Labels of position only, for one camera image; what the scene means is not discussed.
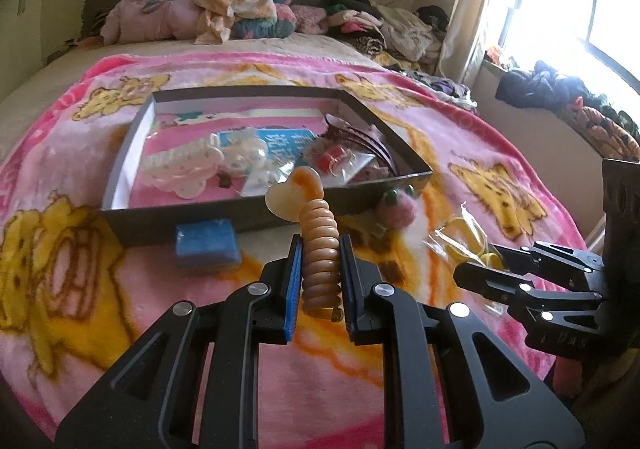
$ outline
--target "gray box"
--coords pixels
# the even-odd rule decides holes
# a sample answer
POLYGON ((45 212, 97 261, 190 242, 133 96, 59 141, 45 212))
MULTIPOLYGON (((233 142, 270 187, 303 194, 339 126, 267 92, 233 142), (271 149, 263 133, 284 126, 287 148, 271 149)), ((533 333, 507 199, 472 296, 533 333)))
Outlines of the gray box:
POLYGON ((431 177, 431 168, 388 125, 357 98, 342 90, 300 86, 220 86, 166 90, 149 96, 131 122, 118 152, 102 199, 102 212, 113 232, 127 247, 172 243, 175 227, 181 223, 226 218, 236 233, 286 225, 288 222, 269 212, 263 196, 197 202, 159 207, 129 207, 130 192, 138 173, 146 136, 156 112, 194 112, 202 109, 242 111, 259 107, 257 100, 295 96, 308 98, 325 112, 341 116, 354 127, 374 124, 384 135, 400 176, 328 188, 324 199, 336 215, 355 214, 372 209, 388 189, 414 187, 419 194, 431 177))

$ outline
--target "window frame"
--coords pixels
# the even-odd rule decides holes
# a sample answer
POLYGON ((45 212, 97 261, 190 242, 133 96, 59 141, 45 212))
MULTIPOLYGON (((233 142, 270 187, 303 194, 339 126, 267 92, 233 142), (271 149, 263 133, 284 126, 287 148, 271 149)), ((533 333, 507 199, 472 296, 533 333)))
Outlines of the window frame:
MULTIPOLYGON (((584 47, 584 50, 604 64, 607 68, 613 71, 618 77, 624 80, 636 93, 640 95, 640 80, 637 79, 629 70, 627 70, 622 64, 618 63, 613 57, 604 53, 604 51, 600 50, 594 44, 590 42, 591 31, 593 30, 593 23, 596 15, 596 6, 598 0, 593 0, 591 5, 591 16, 589 19, 589 27, 587 29, 586 39, 577 38, 580 44, 584 47)), ((509 36, 509 30, 511 27, 511 23, 513 21, 513 17, 516 12, 521 8, 522 0, 515 0, 513 6, 508 7, 507 15, 504 21, 504 25, 502 26, 502 31, 500 32, 500 37, 498 38, 498 44, 500 47, 505 46, 509 36)))

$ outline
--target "orange coil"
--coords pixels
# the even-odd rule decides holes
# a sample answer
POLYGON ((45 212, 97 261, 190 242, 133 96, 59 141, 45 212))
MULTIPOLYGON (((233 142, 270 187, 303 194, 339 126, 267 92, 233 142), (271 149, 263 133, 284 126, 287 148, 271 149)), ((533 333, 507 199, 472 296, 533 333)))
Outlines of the orange coil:
POLYGON ((329 204, 311 200, 300 210, 304 242, 302 310, 311 317, 341 321, 338 224, 329 204))

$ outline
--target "beige bed sheet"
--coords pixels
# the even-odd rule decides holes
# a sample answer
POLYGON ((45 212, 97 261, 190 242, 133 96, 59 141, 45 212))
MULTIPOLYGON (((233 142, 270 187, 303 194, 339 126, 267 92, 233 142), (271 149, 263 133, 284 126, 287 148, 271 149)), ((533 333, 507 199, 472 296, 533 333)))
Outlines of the beige bed sheet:
POLYGON ((351 64, 374 64, 349 45, 326 36, 304 34, 293 34, 286 39, 229 41, 221 45, 162 41, 75 50, 37 72, 0 104, 0 162, 5 160, 30 125, 98 60, 116 54, 186 52, 265 52, 332 58, 351 64))

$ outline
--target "giraffe print blanket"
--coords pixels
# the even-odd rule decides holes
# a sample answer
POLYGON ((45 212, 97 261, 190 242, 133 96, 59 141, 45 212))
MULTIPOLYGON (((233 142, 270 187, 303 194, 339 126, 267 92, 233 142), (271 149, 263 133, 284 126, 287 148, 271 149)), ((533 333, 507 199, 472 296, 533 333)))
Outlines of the giraffe print blanket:
MULTIPOLYGON (((466 202, 494 243, 538 239, 584 248, 566 210, 489 125, 375 64, 246 53, 120 55, 87 71, 0 168, 0 371, 48 436, 175 301, 222 301, 287 254, 291 227, 241 235, 237 269, 199 275, 174 266, 172 245, 124 249, 97 210, 128 125, 150 92, 230 84, 341 88, 389 123, 434 175, 418 200, 418 219, 401 234, 376 239, 357 217, 340 219, 357 255, 419 301, 468 302, 546 375, 553 358, 528 349, 510 318, 479 309, 422 243, 466 202)), ((381 353, 353 346, 344 324, 300 314, 289 346, 260 352, 261 446, 382 447, 381 353)))

